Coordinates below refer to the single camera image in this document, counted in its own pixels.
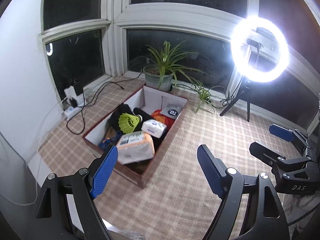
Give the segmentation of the blue corded orange earplugs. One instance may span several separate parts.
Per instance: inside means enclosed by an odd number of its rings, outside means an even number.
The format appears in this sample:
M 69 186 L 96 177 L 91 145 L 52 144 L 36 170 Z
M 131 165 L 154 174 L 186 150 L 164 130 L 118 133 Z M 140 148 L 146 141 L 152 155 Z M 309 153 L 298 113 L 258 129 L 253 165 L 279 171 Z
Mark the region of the blue corded orange earplugs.
M 116 132 L 116 135 L 115 135 L 114 137 L 103 139 L 103 140 L 99 143 L 98 147 L 99 147 L 101 150 L 105 151 L 105 150 L 108 148 L 109 145 L 116 145 L 122 135 L 123 135 L 123 134 L 122 134 L 120 131 L 117 131 L 117 132 Z

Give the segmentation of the orange white tissue pack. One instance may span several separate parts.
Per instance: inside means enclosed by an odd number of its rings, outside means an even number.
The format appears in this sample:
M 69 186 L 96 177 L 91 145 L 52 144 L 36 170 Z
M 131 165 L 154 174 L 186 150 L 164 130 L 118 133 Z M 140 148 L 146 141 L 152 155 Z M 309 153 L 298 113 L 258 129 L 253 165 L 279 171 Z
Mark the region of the orange white tissue pack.
M 149 160 L 155 155 L 152 137 L 143 131 L 123 135 L 116 147 L 122 165 Z

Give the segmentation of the yellow plastic shuttlecock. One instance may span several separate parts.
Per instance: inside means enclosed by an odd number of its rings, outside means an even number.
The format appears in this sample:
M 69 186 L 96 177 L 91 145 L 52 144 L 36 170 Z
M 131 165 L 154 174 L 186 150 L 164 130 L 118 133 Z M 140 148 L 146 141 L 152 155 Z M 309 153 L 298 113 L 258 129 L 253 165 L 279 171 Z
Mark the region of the yellow plastic shuttlecock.
M 119 117 L 118 125 L 124 134 L 129 134 L 135 131 L 136 127 L 142 122 L 142 120 L 143 118 L 141 115 L 123 113 Z

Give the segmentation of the black knit glove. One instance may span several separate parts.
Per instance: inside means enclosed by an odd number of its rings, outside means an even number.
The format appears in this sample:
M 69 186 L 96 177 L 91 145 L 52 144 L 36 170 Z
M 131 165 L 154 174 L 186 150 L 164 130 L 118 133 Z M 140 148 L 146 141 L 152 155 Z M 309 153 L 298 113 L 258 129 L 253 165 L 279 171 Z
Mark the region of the black knit glove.
M 151 120 L 152 117 L 140 108 L 131 110 L 128 104 L 120 104 L 111 114 L 109 122 L 116 132 L 130 134 L 142 130 L 143 122 Z

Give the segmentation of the white patterned tissue pack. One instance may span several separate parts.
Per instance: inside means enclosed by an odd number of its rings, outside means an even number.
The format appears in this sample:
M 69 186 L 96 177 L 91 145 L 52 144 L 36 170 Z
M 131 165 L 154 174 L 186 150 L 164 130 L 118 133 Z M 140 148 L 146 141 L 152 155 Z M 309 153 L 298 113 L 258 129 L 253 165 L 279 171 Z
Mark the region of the white patterned tissue pack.
M 146 120 L 142 124 L 142 131 L 156 138 L 161 138 L 166 130 L 167 126 L 155 119 Z

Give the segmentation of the grey logo fabric pouch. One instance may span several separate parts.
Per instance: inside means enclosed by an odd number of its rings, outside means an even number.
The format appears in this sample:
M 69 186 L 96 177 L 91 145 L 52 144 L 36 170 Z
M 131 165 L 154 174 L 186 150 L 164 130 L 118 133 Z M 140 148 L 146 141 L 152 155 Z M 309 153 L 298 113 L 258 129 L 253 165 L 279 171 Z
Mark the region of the grey logo fabric pouch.
M 181 113 L 183 106 L 169 103 L 161 111 L 160 114 L 168 118 L 176 120 Z

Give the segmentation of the red fabric pouch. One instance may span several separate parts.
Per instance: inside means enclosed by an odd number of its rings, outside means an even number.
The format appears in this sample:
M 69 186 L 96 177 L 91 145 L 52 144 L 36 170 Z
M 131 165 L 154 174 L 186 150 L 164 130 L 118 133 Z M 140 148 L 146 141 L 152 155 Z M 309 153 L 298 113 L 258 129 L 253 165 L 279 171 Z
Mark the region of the red fabric pouch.
M 167 131 L 169 131 L 174 124 L 175 120 L 167 117 L 166 115 L 161 114 L 161 109 L 155 110 L 152 114 L 151 117 L 163 124 L 167 127 Z

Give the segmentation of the black tripod stand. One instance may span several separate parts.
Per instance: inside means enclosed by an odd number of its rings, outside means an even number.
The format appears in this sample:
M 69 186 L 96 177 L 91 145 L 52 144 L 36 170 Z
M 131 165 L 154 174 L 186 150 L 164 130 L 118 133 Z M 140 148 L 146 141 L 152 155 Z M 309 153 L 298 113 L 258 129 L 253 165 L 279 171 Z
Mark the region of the black tripod stand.
M 250 87 L 251 82 L 246 79 L 244 83 L 244 87 L 240 88 L 237 95 L 234 99 L 231 100 L 231 102 L 226 106 L 226 108 L 220 113 L 220 116 L 224 116 L 239 100 L 240 98 L 245 95 L 246 96 L 246 102 L 247 102 L 247 122 L 250 121 L 250 111 L 251 111 L 251 102 L 250 102 Z

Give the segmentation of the white power strip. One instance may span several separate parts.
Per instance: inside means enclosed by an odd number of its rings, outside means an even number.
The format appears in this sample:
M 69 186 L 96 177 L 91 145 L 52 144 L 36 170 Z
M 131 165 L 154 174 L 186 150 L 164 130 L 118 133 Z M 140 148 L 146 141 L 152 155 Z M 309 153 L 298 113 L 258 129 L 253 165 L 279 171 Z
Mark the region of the white power strip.
M 76 97 L 68 98 L 68 107 L 66 108 L 66 110 L 64 110 L 64 116 L 67 119 L 67 121 L 70 120 L 72 117 L 76 116 L 78 113 L 80 113 L 80 111 L 83 109 L 86 103 L 87 102 L 84 93 Z

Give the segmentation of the small spider plant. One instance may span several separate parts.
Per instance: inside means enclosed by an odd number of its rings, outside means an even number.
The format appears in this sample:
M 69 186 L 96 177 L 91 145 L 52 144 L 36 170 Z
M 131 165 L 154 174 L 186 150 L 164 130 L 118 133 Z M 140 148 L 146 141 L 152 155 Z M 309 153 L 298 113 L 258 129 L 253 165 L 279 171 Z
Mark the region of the small spider plant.
M 222 105 L 222 103 L 221 103 L 221 106 L 215 106 L 212 103 L 213 95 L 210 92 L 214 88 L 223 88 L 223 89 L 225 89 L 223 86 L 215 85 L 215 86 L 213 86 L 211 88 L 206 88 L 202 81 L 199 81 L 199 80 L 193 79 L 193 78 L 191 78 L 189 80 L 189 82 L 190 82 L 189 85 L 185 85 L 185 84 L 182 84 L 182 83 L 178 83 L 178 81 L 175 79 L 174 80 L 174 86 L 178 87 L 178 88 L 187 88 L 188 90 L 191 90 L 192 92 L 195 92 L 197 94 L 197 96 L 199 98 L 199 103 L 197 104 L 197 107 L 196 107 L 196 110 L 195 110 L 195 114 L 198 113 L 198 111 L 200 110 L 200 108 L 201 108 L 203 103 L 209 105 L 212 108 L 213 113 L 215 113 L 216 109 L 222 109 L 223 107 L 225 107 L 225 106 Z

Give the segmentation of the white charger adapter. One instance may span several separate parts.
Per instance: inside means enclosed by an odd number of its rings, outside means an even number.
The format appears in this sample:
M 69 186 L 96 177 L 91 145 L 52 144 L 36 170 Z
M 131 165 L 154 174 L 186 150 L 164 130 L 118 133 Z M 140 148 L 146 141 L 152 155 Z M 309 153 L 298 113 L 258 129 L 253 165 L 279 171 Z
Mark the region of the white charger adapter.
M 64 89 L 64 93 L 67 99 L 76 99 L 77 95 L 73 86 Z

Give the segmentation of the black phone holder clamp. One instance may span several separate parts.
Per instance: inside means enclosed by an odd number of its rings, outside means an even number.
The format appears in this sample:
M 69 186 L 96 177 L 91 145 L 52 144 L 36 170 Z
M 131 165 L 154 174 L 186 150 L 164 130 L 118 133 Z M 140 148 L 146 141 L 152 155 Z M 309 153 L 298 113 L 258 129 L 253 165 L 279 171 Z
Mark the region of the black phone holder clamp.
M 249 64 L 262 72 L 271 71 L 275 67 L 275 63 L 261 53 L 266 54 L 266 50 L 274 51 L 277 49 L 275 36 L 265 28 L 258 27 L 256 34 L 247 39 L 247 45 L 251 49 Z

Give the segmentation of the large potted spider plant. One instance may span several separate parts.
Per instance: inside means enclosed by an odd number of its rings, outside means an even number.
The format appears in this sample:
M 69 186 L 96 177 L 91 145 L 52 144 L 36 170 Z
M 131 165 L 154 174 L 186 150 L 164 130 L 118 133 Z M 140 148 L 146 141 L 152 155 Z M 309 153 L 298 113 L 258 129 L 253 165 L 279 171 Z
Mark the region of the large potted spider plant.
M 196 55 L 195 51 L 187 51 L 185 41 L 172 46 L 170 42 L 164 41 L 160 49 L 147 44 L 146 48 L 150 54 L 151 65 L 145 66 L 141 72 L 145 75 L 145 83 L 148 87 L 169 92 L 171 86 L 177 85 L 177 74 L 183 75 L 189 82 L 194 79 L 187 72 L 196 72 L 203 75 L 209 73 L 194 67 L 187 67 L 180 62 L 191 55 Z

